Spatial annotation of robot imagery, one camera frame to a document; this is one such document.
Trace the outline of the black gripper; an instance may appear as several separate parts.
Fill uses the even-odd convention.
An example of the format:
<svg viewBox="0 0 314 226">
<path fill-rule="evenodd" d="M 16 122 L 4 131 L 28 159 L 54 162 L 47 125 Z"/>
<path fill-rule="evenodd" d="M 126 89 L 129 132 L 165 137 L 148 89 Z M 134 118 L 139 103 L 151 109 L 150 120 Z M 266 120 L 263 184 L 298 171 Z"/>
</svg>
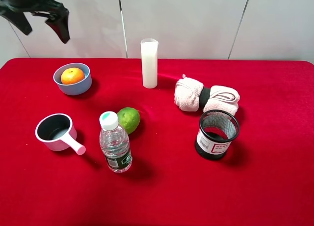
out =
<svg viewBox="0 0 314 226">
<path fill-rule="evenodd" d="M 24 12 L 53 15 L 45 23 L 57 34 L 62 43 L 70 40 L 68 19 L 69 10 L 55 0 L 0 0 L 0 15 L 13 24 L 23 34 L 29 35 L 32 27 Z"/>
</svg>

